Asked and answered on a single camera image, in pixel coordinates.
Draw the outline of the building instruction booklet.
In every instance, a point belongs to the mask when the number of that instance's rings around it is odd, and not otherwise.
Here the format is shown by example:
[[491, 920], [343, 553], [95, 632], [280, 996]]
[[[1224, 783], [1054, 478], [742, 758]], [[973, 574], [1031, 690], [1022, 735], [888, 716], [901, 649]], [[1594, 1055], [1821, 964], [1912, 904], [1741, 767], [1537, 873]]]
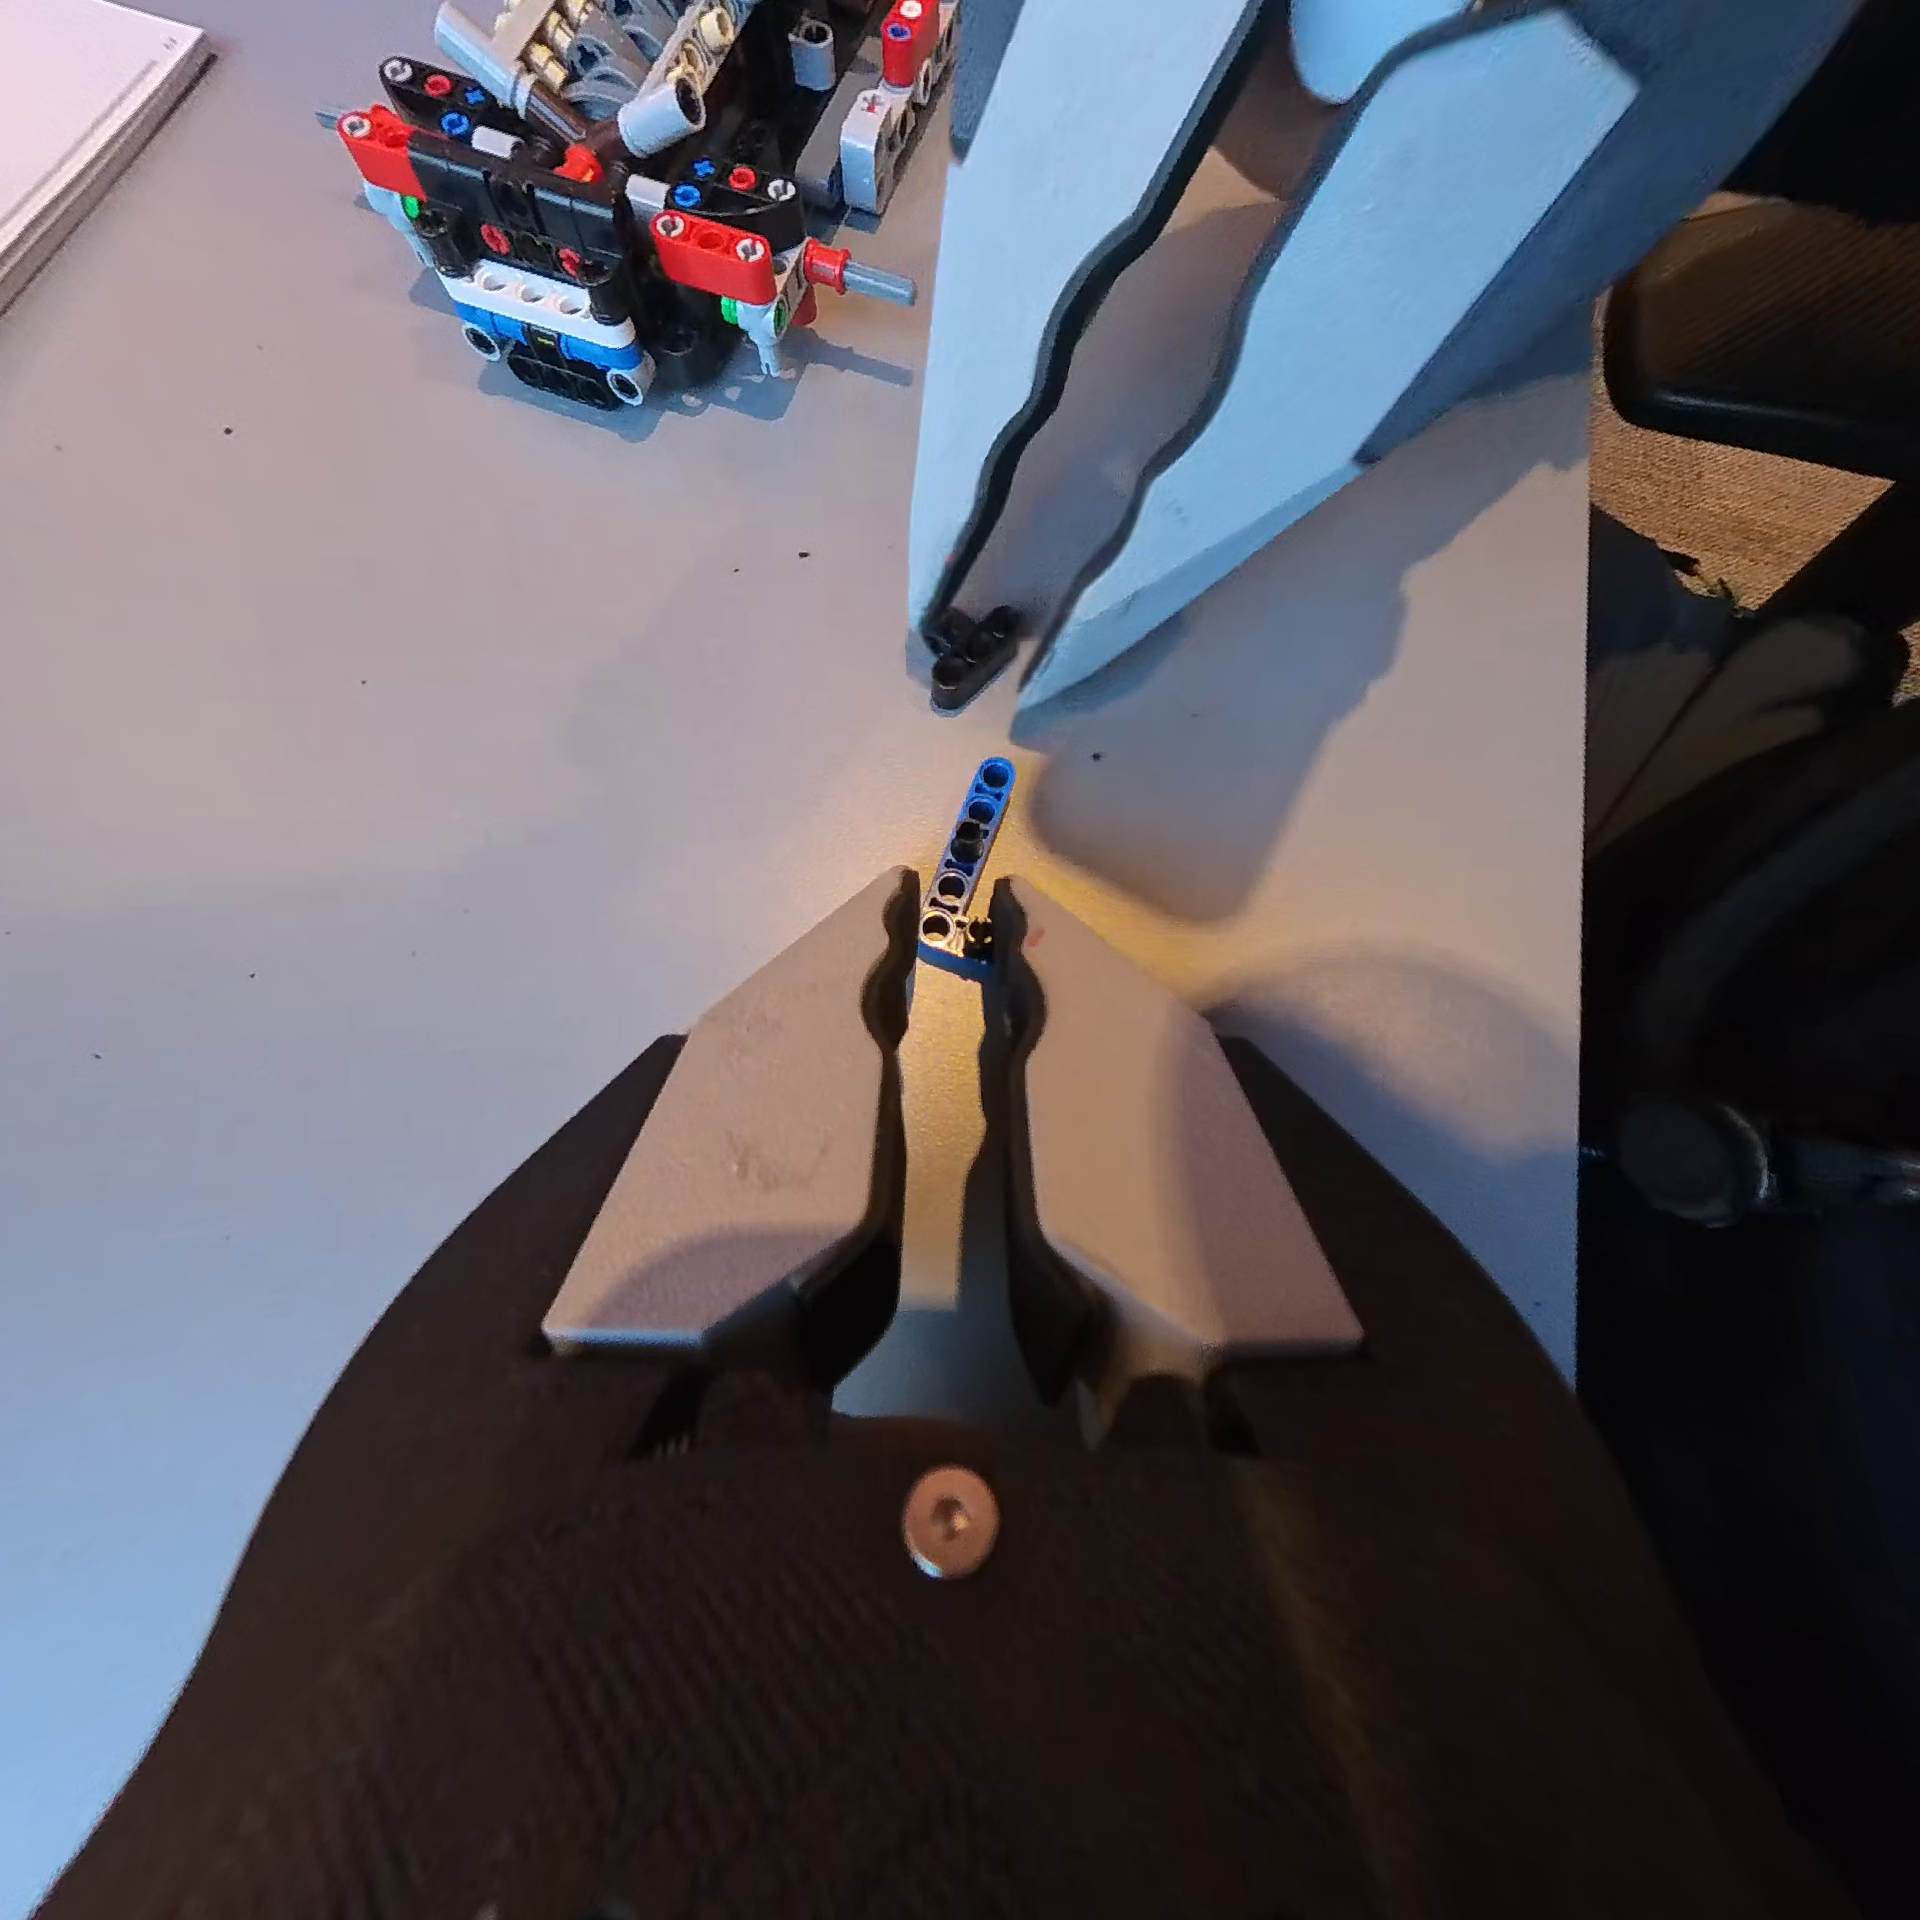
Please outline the building instruction booklet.
[[207, 30], [119, 4], [4, 7], [4, 307], [212, 62]]

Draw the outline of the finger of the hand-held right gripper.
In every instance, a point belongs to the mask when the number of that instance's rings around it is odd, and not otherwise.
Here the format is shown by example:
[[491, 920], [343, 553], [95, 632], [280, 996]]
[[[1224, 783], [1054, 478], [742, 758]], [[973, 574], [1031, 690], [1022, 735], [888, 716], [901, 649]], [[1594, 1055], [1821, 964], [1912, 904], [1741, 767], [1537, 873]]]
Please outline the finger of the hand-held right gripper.
[[909, 520], [909, 622], [964, 649], [963, 587], [1072, 353], [1166, 228], [1260, 4], [963, 4]]
[[1252, 268], [1206, 404], [1149, 460], [1019, 704], [1106, 669], [1346, 486], [1638, 90], [1572, 13], [1472, 13], [1396, 47]]

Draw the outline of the black office chair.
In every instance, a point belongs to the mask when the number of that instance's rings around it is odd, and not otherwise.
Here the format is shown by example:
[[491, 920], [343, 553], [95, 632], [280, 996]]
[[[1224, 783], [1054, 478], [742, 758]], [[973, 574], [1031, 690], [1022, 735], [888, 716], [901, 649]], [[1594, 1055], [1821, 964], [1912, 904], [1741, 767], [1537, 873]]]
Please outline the black office chair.
[[1917, 478], [1917, 228], [1799, 204], [1678, 223], [1603, 316], [1635, 426], [1809, 465]]

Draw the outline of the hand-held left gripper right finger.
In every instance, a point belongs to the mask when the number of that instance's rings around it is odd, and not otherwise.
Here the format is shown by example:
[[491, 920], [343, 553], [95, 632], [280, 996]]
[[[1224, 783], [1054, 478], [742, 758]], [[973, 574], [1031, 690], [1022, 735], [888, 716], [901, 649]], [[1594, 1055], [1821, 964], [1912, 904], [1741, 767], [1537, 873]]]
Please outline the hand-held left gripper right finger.
[[1006, 1017], [1006, 1268], [1046, 1403], [1346, 1355], [1363, 1320], [1228, 1052], [1028, 879], [993, 904]]

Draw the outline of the blue angled beam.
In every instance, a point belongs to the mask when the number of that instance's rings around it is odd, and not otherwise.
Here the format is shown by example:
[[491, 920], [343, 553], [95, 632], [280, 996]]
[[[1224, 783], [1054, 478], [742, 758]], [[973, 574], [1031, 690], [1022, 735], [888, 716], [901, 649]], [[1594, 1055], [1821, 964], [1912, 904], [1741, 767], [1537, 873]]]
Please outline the blue angled beam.
[[948, 846], [925, 884], [918, 917], [918, 959], [970, 982], [985, 982], [994, 967], [978, 970], [964, 962], [963, 944], [973, 917], [990, 917], [982, 904], [982, 879], [990, 873], [999, 829], [1016, 795], [1016, 765], [990, 756], [967, 787], [964, 802], [948, 832]]

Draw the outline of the black angled connector piece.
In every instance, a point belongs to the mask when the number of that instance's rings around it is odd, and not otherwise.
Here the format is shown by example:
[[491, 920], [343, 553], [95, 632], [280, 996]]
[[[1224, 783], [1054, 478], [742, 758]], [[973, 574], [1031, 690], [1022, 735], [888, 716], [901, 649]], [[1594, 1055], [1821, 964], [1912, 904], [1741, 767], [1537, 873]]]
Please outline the black angled connector piece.
[[967, 707], [1019, 656], [1022, 613], [994, 607], [967, 613], [948, 607], [922, 628], [928, 669], [928, 702], [934, 711]]

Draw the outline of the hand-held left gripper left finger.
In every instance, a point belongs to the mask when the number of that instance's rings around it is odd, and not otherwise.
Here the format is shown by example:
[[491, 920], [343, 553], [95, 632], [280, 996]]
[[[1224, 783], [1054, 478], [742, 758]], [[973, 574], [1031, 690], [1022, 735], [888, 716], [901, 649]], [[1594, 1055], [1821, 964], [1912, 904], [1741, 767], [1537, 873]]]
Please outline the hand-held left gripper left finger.
[[560, 1352], [839, 1385], [898, 1308], [921, 879], [882, 870], [691, 1026], [546, 1308]]

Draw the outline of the brick car chassis model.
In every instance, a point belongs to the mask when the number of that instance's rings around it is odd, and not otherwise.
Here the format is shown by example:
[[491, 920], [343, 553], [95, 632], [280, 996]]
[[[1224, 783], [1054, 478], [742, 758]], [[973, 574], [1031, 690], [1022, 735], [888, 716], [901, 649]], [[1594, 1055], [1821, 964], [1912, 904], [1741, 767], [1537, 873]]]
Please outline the brick car chassis model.
[[918, 283], [825, 223], [878, 222], [958, 50], [958, 4], [443, 4], [443, 59], [325, 114], [471, 353], [601, 413], [782, 377], [818, 292]]

